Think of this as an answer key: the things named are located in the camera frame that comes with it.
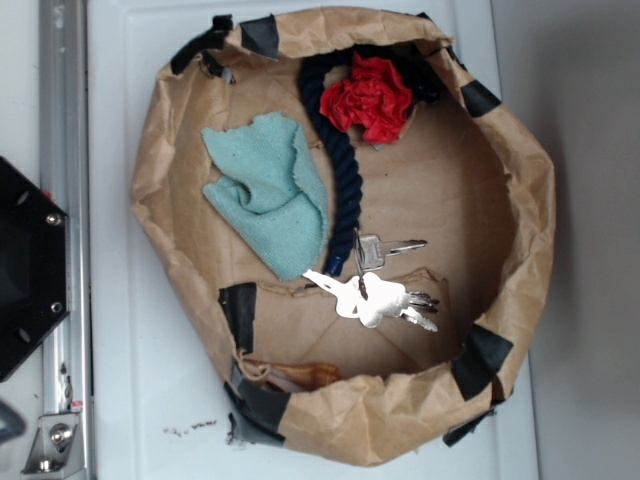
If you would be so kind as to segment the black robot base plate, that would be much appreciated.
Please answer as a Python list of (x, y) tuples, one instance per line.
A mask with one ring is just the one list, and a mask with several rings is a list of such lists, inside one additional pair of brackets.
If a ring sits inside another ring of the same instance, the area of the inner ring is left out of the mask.
[(67, 215), (1, 160), (1, 380), (68, 314)]

